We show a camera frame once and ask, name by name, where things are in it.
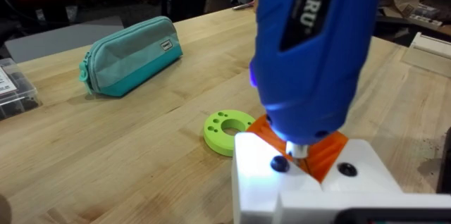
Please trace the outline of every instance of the screw head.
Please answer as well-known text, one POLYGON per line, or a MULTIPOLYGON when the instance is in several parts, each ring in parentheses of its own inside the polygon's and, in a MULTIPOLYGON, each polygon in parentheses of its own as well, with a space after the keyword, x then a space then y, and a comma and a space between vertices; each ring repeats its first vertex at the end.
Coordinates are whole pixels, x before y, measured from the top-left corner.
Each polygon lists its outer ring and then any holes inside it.
POLYGON ((340 163, 337 165, 338 171, 348 177, 354 177, 357 175, 357 169, 351 163, 340 163))
POLYGON ((271 167, 277 172, 287 172, 290 169, 288 160, 283 156, 274 156, 271 160, 271 167))

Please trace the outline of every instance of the hole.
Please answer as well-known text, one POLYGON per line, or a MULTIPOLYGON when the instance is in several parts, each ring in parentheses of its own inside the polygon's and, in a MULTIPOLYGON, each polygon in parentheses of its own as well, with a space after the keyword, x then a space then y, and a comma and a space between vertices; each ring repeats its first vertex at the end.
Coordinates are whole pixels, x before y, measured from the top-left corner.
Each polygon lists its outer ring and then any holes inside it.
POLYGON ((221 123, 221 129, 224 133, 230 136, 235 136, 239 132, 244 132, 246 130, 246 126, 239 120, 227 119, 221 123))
POLYGON ((327 132, 327 131, 325 131, 325 130, 323 130, 323 131, 318 131, 318 132, 315 133, 315 137, 322 138, 322 137, 327 136, 328 134, 329 134, 329 132, 327 132))
POLYGON ((226 128, 223 129, 223 131, 230 136, 235 136, 237 133, 241 132, 239 129, 235 128, 226 128))

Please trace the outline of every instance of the cable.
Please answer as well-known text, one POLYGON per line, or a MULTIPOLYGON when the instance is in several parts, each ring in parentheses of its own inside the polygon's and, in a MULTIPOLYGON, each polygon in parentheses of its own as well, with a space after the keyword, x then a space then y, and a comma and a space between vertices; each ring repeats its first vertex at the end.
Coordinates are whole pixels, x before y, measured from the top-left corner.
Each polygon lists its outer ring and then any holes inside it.
POLYGON ((70 22, 67 22, 67 23, 65 23, 65 22, 51 22, 51 21, 47 21, 47 20, 39 20, 39 19, 30 17, 30 16, 28 16, 28 15, 25 15, 25 14, 21 13, 19 10, 17 10, 17 9, 11 4, 11 2, 10 2, 9 0, 4 0, 4 1, 5 1, 6 5, 8 5, 8 7, 9 7, 12 11, 14 11, 14 13, 17 13, 19 16, 21 16, 21 17, 23 17, 23 18, 25 18, 25 19, 27 19, 27 20, 35 21, 35 22, 37 22, 37 23, 46 23, 46 24, 52 24, 52 25, 71 25, 71 24, 78 24, 78 23, 79 23, 79 22, 73 22, 73 23, 70 23, 70 22))

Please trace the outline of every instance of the floor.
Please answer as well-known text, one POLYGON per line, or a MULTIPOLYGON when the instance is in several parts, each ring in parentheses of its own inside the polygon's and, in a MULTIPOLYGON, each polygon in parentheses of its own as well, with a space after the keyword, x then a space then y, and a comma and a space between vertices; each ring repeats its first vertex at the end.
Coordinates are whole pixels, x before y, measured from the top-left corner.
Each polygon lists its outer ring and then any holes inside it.
MULTIPOLYGON (((106 18, 109 16, 118 15, 121 17, 124 27, 129 27, 135 23, 139 23, 143 20, 148 20, 155 16, 161 15, 160 5, 152 5, 148 1, 135 0, 134 2, 115 0, 113 3, 109 3, 108 0, 102 3, 92 4, 93 1, 81 1, 79 6, 69 6, 66 8, 69 18, 76 18, 79 22, 85 22, 89 20, 96 20, 106 18)), ((0 19, 0 32, 11 26, 20 26, 19 22, 13 20, 0 19)), ((14 39, 19 36, 12 36, 10 39, 14 39)), ((0 46, 0 58, 10 57, 8 50, 4 45, 0 46)))

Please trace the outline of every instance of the black screw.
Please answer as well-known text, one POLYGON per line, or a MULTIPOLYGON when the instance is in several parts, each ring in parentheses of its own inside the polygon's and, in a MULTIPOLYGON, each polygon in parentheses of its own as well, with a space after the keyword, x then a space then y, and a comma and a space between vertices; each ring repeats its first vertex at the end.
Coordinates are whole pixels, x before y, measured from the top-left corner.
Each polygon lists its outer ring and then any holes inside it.
POLYGON ((323 130, 323 131, 318 131, 315 133, 315 137, 318 138, 324 138, 325 136, 327 136, 329 134, 329 132, 323 130))
POLYGON ((274 156, 271 161, 271 167, 277 172, 287 172, 290 169, 290 164, 283 156, 274 156))
POLYGON ((271 117, 266 115, 266 122, 268 122, 269 125, 271 125, 273 123, 273 121, 271 120, 271 117))
POLYGON ((337 165, 338 171, 343 175, 354 177, 357 175, 357 169, 351 163, 340 163, 337 165))

